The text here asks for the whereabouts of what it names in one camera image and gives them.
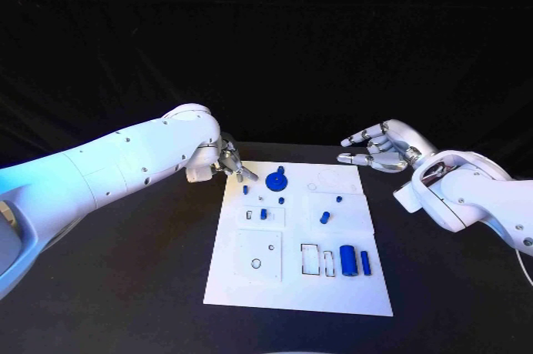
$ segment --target blue object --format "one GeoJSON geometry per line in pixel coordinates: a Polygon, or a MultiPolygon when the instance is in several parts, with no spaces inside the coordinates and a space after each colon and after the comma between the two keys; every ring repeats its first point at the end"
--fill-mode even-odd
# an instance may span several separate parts
{"type": "Polygon", "coordinates": [[[327,223],[327,219],[329,219],[329,212],[323,212],[319,222],[324,225],[327,223]]]}
{"type": "Polygon", "coordinates": [[[355,260],[355,249],[350,245],[340,246],[340,266],[343,276],[358,275],[358,262],[355,260]]]}
{"type": "Polygon", "coordinates": [[[361,252],[361,263],[362,263],[362,273],[365,276],[369,276],[372,274],[369,270],[369,262],[368,262],[368,253],[361,252]]]}
{"type": "Polygon", "coordinates": [[[278,192],[280,190],[283,190],[283,188],[285,187],[287,184],[287,180],[285,180],[285,170],[281,166],[277,167],[277,172],[272,172],[267,177],[265,177],[265,187],[274,191],[278,192]]]}

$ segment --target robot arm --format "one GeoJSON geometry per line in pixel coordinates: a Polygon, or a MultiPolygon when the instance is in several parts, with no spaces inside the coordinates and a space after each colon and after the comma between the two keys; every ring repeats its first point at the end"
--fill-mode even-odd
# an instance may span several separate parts
{"type": "Polygon", "coordinates": [[[533,255],[533,181],[515,181],[475,152],[439,152],[421,134],[394,119],[349,136],[340,145],[365,139],[368,155],[343,153],[337,161],[369,165],[382,172],[413,167],[410,182],[394,191],[407,212],[423,208],[452,232],[482,222],[509,247],[533,255]]]}
{"type": "Polygon", "coordinates": [[[0,298],[83,216],[183,167],[189,182],[216,172],[255,181],[231,140],[219,134],[209,110],[184,104],[161,119],[1,169],[0,201],[14,214],[17,231],[0,216],[0,298]]]}

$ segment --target black table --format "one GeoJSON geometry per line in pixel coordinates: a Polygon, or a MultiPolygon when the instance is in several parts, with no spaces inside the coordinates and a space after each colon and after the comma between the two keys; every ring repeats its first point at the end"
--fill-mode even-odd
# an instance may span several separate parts
{"type": "MultiPolygon", "coordinates": [[[[346,150],[239,151],[336,164],[346,150]]],[[[43,253],[0,302],[0,352],[525,352],[533,289],[514,250],[483,225],[453,234],[405,212],[391,193],[410,170],[359,172],[392,318],[203,305],[225,176],[189,184],[179,172],[90,213],[43,253]]]]}

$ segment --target white cable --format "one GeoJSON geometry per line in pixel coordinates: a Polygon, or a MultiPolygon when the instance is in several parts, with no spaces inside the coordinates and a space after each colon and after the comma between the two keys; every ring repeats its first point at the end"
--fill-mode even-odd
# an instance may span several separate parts
{"type": "Polygon", "coordinates": [[[527,281],[530,282],[530,285],[533,286],[533,281],[530,280],[530,275],[528,275],[528,273],[525,271],[525,267],[524,267],[524,263],[521,261],[518,249],[514,249],[514,251],[515,251],[515,257],[518,258],[519,267],[521,267],[521,270],[524,271],[524,275],[525,275],[527,281]]]}

